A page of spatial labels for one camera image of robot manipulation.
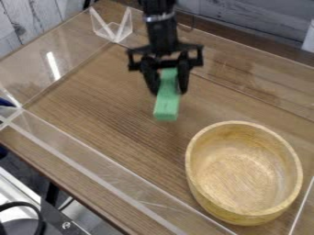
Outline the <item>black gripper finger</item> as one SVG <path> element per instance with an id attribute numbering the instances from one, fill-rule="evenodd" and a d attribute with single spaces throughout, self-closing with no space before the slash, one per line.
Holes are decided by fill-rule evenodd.
<path id="1" fill-rule="evenodd" d="M 189 55 L 186 52 L 181 53 L 178 58 L 178 83 L 181 88 L 181 93 L 185 94 L 189 88 L 189 75 L 190 75 L 190 65 L 189 65 Z"/>
<path id="2" fill-rule="evenodd" d="M 153 95 L 158 94 L 158 89 L 161 86 L 161 78 L 158 69 L 156 67 L 156 60 L 150 56 L 142 57 L 142 67 L 141 67 L 144 79 Z"/>

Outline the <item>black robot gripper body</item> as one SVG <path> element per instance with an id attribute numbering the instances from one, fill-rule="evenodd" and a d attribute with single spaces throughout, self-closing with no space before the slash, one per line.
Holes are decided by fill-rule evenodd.
<path id="1" fill-rule="evenodd" d="M 154 69 L 173 68 L 181 60 L 188 61 L 188 68 L 204 66 L 204 45 L 185 43 L 178 38 L 176 13 L 145 15 L 149 44 L 127 50 L 129 69 L 142 71 L 148 59 Z"/>

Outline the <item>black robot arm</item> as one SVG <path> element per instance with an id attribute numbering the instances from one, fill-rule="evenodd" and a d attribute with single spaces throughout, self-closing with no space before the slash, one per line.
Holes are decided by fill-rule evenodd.
<path id="1" fill-rule="evenodd" d="M 148 29 L 149 44 L 127 50 L 129 69 L 144 75 L 150 92 L 161 88 L 160 70 L 177 70 L 177 86 L 185 95 L 189 76 L 194 67 L 204 66 L 204 45 L 185 43 L 178 38 L 178 22 L 174 11 L 177 0 L 140 0 Z"/>

